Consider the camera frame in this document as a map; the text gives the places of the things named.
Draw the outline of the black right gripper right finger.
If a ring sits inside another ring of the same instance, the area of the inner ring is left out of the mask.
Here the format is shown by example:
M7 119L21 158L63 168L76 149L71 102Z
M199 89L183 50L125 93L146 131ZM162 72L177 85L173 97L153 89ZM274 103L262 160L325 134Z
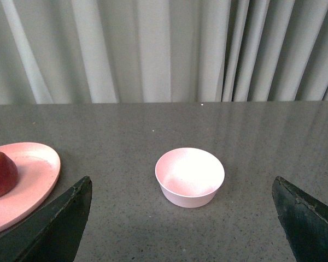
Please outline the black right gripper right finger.
M272 197L297 261L328 261L328 206L277 176Z

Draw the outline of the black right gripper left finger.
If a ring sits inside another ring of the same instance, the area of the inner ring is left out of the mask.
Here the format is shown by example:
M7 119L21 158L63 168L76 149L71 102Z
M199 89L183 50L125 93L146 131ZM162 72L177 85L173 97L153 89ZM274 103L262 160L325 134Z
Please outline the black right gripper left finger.
M88 221L92 181L80 179L0 237L0 261L73 261Z

